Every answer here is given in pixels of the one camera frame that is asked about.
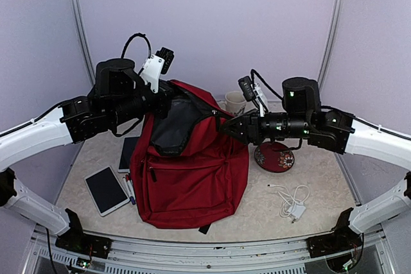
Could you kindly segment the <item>red student backpack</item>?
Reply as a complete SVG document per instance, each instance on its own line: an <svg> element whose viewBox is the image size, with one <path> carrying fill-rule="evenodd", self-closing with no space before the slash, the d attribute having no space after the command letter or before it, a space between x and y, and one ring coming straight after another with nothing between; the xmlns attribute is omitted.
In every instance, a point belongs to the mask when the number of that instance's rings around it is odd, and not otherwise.
<svg viewBox="0 0 411 274"><path fill-rule="evenodd" d="M182 81L166 117L145 115L130 159L137 211L161 229L199 228L233 215L249 175L248 147L226 135L231 118L210 92Z"/></svg>

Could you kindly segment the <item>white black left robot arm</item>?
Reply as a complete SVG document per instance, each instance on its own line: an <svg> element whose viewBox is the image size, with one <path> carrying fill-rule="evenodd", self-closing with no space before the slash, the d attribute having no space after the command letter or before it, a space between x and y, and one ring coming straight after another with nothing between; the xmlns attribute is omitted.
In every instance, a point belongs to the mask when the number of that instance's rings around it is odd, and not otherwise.
<svg viewBox="0 0 411 274"><path fill-rule="evenodd" d="M42 115L1 133L1 206L28 218L81 252L90 245L75 212L63 210L27 188L11 166L43 151L76 144L160 110L173 91L160 79L171 58L151 55L141 69L127 58L113 58L96 66L90 93L57 103Z"/></svg>

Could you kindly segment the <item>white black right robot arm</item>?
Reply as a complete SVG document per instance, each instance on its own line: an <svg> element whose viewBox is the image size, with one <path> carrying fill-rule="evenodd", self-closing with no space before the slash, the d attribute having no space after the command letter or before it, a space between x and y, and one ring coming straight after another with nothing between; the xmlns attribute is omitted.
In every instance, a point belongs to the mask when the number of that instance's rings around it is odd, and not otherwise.
<svg viewBox="0 0 411 274"><path fill-rule="evenodd" d="M410 169L410 136L368 123L353 114L320 102L317 81L293 77L282 83L283 112L251 110L224 122L221 132L244 143L260 145L265 139L299 139L339 154L362 155ZM410 209L410 175L359 207L341 213L329 246L343 250L371 227Z"/></svg>

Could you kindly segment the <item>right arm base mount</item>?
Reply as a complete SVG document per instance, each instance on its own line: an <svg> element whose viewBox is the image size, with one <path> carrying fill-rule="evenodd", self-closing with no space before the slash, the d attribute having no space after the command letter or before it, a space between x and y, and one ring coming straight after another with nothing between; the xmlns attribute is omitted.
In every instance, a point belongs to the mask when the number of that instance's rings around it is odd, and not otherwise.
<svg viewBox="0 0 411 274"><path fill-rule="evenodd" d="M363 245L362 234L357 234L349 228L349 216L353 210L350 207L343 211L330 233L307 238L306 243L311 258L331 255Z"/></svg>

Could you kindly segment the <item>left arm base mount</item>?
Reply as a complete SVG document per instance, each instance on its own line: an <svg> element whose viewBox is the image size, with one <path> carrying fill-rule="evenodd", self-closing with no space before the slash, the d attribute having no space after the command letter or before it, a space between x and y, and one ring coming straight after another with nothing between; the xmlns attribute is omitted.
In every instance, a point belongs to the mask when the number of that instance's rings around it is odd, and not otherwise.
<svg viewBox="0 0 411 274"><path fill-rule="evenodd" d="M86 234L78 215L70 209L65 209L65 212L69 218L69 230L57 236L55 246L89 257L107 259L112 240L108 237Z"/></svg>

